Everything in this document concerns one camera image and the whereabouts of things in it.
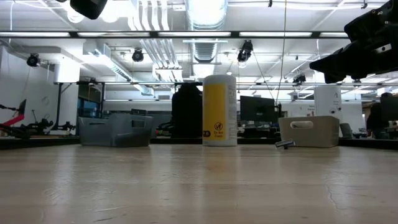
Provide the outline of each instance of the table surface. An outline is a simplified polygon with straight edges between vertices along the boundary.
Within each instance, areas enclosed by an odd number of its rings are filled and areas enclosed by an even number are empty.
[[[5,223],[397,223],[398,151],[78,145],[0,151]]]

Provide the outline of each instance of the small metal object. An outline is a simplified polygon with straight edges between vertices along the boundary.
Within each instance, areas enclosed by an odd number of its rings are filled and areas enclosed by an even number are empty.
[[[293,141],[293,139],[275,143],[276,148],[283,146],[284,149],[288,149],[289,146],[295,146],[295,145],[296,145],[296,143]]]

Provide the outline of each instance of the beige storage bin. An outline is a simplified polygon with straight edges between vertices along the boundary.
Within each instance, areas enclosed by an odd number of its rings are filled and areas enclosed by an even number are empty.
[[[279,118],[282,141],[293,139],[299,147],[333,147],[338,145],[339,119],[333,116]]]

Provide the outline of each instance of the ceiling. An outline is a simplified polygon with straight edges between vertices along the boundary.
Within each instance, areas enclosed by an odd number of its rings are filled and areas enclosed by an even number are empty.
[[[114,23],[104,22],[102,19],[91,21],[84,18],[80,23],[74,24],[68,20],[64,9],[48,9],[49,7],[60,7],[57,1],[17,1],[12,7],[12,29],[13,30],[80,30],[80,31],[106,31],[106,30],[130,30],[127,24],[127,16],[130,15],[129,0],[114,0],[117,5],[120,18]],[[325,8],[339,5],[342,0],[288,0],[286,9],[286,30],[322,30],[343,31],[344,25],[354,18],[368,12],[374,6],[381,6],[386,0],[368,1],[369,7],[360,9],[363,1],[344,0],[340,7],[358,7],[357,9],[344,10],[308,10],[308,8]],[[10,12],[13,1],[0,0],[0,30],[10,30]],[[171,30],[186,30],[187,20],[185,16],[184,0],[168,1],[168,19]],[[229,0],[226,15],[225,30],[284,30],[285,8],[283,0],[274,0],[272,7],[267,7],[268,1],[253,0]],[[306,7],[303,9],[292,9],[293,7]],[[246,67],[239,68],[234,61],[236,52],[242,46],[244,39],[228,39],[227,43],[220,44],[215,60],[215,74],[231,72],[238,76],[241,82],[254,82],[265,76],[269,82],[279,82],[280,76],[289,74],[293,69],[306,62],[313,55],[325,55],[344,47],[349,43],[348,39],[253,39],[254,55],[248,60]],[[89,66],[81,71],[82,76],[93,76],[96,78],[112,78],[114,73],[104,68],[100,63],[90,60],[83,55],[81,45],[82,39],[13,39],[13,43],[23,46],[57,46],[71,52],[76,57],[85,61]],[[138,39],[103,39],[112,50],[113,59],[117,60],[123,67],[133,75],[137,72],[152,71],[152,61],[144,54],[144,61],[133,63],[131,56],[136,47],[142,47]],[[184,44],[182,39],[174,39],[173,45],[178,61],[183,68],[183,77],[192,77],[192,56],[189,44]],[[284,56],[283,68],[280,62]],[[300,71],[312,81],[314,72],[304,63]],[[382,82],[386,78],[394,77],[387,74],[378,79],[369,79],[367,82]]]

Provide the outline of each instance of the canister label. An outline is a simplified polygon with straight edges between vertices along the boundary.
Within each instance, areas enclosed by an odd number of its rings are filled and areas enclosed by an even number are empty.
[[[203,87],[203,139],[227,139],[226,104],[227,86],[209,84]]]

